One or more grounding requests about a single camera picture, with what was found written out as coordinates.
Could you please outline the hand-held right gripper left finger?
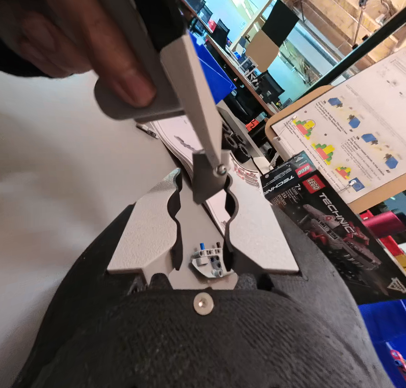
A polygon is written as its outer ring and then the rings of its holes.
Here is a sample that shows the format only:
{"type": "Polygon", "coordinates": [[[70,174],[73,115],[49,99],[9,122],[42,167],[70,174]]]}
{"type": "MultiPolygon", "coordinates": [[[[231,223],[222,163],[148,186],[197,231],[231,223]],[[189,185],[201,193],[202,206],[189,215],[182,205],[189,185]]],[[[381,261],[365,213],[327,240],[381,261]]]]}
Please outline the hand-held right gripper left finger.
{"type": "Polygon", "coordinates": [[[155,274],[178,271],[183,260],[180,168],[171,171],[134,205],[107,267],[109,274],[139,274],[147,285],[155,274]]]}

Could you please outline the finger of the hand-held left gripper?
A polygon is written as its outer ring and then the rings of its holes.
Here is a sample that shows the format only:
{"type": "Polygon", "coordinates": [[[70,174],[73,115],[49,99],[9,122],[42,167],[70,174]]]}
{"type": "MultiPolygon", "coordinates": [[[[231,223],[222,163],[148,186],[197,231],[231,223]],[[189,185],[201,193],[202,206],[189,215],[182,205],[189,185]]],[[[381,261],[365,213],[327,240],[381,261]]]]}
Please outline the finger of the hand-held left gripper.
{"type": "Polygon", "coordinates": [[[214,168],[221,162],[222,119],[188,32],[160,51],[160,62],[214,168]]]}
{"type": "Polygon", "coordinates": [[[228,150],[221,151],[221,162],[214,168],[211,166],[206,153],[201,150],[192,156],[192,193],[193,200],[196,204],[201,205],[208,199],[223,190],[228,173],[230,170],[231,152],[228,150]],[[227,173],[224,176],[217,177],[214,169],[219,165],[224,164],[227,167],[227,173]]]}

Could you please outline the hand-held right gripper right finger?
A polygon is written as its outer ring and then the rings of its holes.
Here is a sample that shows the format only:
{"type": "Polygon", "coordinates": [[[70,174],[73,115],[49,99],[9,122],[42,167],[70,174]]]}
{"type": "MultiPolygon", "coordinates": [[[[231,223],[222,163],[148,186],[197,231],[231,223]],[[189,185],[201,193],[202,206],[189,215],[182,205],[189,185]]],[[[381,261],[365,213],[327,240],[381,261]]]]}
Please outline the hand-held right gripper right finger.
{"type": "Polygon", "coordinates": [[[269,201],[230,171],[225,183],[230,219],[224,236],[224,264],[236,274],[296,275],[299,266],[269,201]]]}

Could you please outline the white toy brick assembly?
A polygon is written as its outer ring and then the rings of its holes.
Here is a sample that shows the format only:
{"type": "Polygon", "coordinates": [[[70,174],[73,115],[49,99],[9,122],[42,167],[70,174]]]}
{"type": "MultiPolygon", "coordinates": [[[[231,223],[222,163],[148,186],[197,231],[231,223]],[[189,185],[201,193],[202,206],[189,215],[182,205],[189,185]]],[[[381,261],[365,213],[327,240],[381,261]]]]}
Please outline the white toy brick assembly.
{"type": "Polygon", "coordinates": [[[190,263],[206,279],[221,279],[230,274],[225,267],[220,242],[209,248],[206,248],[204,243],[200,243],[196,252],[192,253],[190,263]]]}

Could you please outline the white desk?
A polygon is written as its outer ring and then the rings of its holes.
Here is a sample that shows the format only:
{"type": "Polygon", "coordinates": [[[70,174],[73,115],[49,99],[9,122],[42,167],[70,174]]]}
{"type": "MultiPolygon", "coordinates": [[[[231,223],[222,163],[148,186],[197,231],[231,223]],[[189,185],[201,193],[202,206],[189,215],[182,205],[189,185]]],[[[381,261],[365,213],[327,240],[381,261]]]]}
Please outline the white desk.
{"type": "Polygon", "coordinates": [[[1,387],[10,387],[80,254],[175,167],[161,141],[98,108],[94,72],[1,73],[1,387]]]}

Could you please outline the person's left hand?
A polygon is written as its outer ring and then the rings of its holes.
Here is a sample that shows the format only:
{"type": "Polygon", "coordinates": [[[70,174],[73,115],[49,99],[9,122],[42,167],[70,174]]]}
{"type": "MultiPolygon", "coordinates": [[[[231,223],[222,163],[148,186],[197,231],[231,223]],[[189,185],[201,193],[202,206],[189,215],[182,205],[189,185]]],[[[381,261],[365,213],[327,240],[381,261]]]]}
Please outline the person's left hand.
{"type": "Polygon", "coordinates": [[[62,79],[93,70],[127,104],[156,89],[99,0],[1,0],[1,71],[62,79]]]}

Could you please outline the blue plastic bin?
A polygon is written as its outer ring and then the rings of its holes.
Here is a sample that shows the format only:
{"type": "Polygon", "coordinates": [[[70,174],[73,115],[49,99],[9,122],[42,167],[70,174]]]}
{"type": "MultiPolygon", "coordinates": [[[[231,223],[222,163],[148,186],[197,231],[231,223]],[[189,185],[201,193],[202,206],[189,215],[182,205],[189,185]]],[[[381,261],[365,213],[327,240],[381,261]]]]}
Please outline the blue plastic bin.
{"type": "Polygon", "coordinates": [[[370,339],[393,385],[406,386],[405,299],[359,305],[370,339]]]}
{"type": "Polygon", "coordinates": [[[203,39],[188,32],[194,45],[200,65],[206,77],[211,95],[215,104],[219,104],[236,89],[235,84],[230,80],[223,68],[216,62],[203,43],[203,39]]]}

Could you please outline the red sticker sheet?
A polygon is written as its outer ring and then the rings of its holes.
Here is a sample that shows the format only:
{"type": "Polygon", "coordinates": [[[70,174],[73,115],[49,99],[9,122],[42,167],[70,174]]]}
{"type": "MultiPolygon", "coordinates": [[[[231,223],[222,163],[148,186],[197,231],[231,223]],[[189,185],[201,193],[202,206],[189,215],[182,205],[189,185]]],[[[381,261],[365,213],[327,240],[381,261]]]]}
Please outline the red sticker sheet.
{"type": "Polygon", "coordinates": [[[255,188],[255,190],[257,190],[259,193],[263,194],[260,173],[258,171],[252,171],[243,167],[232,156],[230,157],[230,164],[238,177],[240,177],[251,187],[255,188]]]}

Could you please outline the open instruction booklet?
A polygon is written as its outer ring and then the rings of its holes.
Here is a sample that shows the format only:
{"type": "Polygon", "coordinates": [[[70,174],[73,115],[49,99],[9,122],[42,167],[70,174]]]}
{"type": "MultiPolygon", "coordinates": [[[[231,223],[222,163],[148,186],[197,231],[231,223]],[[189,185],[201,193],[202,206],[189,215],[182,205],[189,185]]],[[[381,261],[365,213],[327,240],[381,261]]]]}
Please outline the open instruction booklet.
{"type": "MultiPolygon", "coordinates": [[[[186,116],[178,116],[152,123],[167,149],[180,160],[190,179],[193,177],[193,153],[202,149],[201,143],[186,116]]],[[[208,199],[204,207],[208,210],[221,234],[225,234],[230,215],[226,212],[226,192],[222,190],[208,199]]]]}

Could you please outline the grey tray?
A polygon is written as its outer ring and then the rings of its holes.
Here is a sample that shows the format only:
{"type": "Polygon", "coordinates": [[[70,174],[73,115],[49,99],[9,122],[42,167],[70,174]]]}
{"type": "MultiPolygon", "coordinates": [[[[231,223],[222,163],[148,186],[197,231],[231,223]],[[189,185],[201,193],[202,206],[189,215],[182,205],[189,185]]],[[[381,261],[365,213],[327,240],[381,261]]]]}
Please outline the grey tray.
{"type": "Polygon", "coordinates": [[[252,167],[255,166],[261,175],[265,175],[270,172],[273,169],[270,162],[268,161],[264,152],[262,152],[260,148],[256,146],[252,138],[249,136],[246,126],[232,113],[230,108],[223,100],[220,101],[216,107],[222,116],[222,119],[232,130],[232,132],[240,135],[245,142],[245,147],[250,154],[252,161],[243,164],[243,166],[249,169],[252,169],[252,167]]]}

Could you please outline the black toy set box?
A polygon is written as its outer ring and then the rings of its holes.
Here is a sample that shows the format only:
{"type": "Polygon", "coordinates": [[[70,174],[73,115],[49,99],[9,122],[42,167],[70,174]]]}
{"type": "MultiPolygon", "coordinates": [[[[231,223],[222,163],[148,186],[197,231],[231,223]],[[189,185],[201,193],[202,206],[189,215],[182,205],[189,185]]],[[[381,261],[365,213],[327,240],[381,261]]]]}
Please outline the black toy set box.
{"type": "Polygon", "coordinates": [[[262,175],[261,187],[325,254],[358,304],[405,299],[403,270],[305,152],[262,175]]]}

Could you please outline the black office chair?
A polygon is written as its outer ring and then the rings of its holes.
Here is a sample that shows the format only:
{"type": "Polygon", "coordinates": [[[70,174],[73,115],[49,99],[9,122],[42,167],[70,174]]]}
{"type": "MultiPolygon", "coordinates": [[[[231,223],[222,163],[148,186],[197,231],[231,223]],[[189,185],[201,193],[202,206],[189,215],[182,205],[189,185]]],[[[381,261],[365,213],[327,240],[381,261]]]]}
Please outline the black office chair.
{"type": "Polygon", "coordinates": [[[255,91],[267,104],[276,103],[285,92],[268,71],[256,77],[255,91]]]}

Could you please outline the black panel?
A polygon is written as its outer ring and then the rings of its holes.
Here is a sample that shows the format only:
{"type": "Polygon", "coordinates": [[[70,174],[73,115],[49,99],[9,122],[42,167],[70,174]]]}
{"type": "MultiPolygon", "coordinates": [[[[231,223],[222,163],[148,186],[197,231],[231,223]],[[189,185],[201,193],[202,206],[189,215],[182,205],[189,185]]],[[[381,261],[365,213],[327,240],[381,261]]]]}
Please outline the black panel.
{"type": "Polygon", "coordinates": [[[284,2],[277,0],[261,30],[280,47],[298,21],[299,17],[284,2]]]}

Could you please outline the red toy bricks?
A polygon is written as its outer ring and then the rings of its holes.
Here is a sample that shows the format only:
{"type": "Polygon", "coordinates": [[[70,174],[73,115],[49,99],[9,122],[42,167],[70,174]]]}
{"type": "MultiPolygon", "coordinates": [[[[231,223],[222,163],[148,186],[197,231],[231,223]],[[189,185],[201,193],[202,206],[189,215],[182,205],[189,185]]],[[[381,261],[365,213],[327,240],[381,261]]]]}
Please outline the red toy bricks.
{"type": "Polygon", "coordinates": [[[398,210],[387,211],[374,216],[370,210],[360,214],[364,226],[377,238],[406,269],[405,242],[398,243],[394,237],[406,230],[406,216],[398,210]]]}

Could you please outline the black metal pole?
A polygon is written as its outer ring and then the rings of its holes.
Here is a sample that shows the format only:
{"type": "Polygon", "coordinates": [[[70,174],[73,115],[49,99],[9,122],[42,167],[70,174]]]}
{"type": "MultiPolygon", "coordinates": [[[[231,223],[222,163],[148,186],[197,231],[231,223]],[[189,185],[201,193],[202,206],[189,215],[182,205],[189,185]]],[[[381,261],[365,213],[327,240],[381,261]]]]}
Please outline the black metal pole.
{"type": "Polygon", "coordinates": [[[406,23],[406,8],[393,15],[380,29],[376,30],[367,40],[358,45],[337,65],[335,65],[326,75],[322,76],[314,83],[299,99],[312,91],[326,85],[330,85],[339,76],[346,72],[351,66],[356,64],[363,57],[368,55],[374,48],[380,45],[390,35],[397,32],[406,23]]]}

